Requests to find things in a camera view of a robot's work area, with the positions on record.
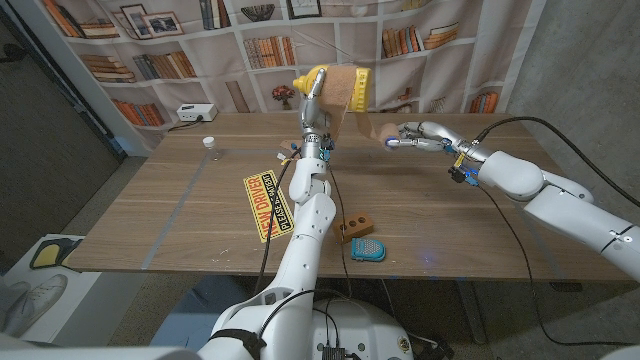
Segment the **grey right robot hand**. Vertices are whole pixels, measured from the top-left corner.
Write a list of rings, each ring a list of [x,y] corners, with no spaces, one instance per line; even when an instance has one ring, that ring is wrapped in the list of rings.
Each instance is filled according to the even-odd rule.
[[[451,152],[479,163],[484,163],[494,153],[479,142],[467,140],[446,126],[430,121],[388,123],[381,128],[379,138],[388,150],[414,147],[427,152]]]

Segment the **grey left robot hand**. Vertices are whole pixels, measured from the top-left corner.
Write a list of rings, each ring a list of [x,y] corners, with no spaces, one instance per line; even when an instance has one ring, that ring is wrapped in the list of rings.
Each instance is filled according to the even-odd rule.
[[[306,76],[296,80],[303,94],[298,112],[302,130],[302,158],[316,158],[327,161],[327,154],[333,149],[333,140],[329,133],[330,115],[321,109],[320,96],[326,79],[328,67],[316,66]]]

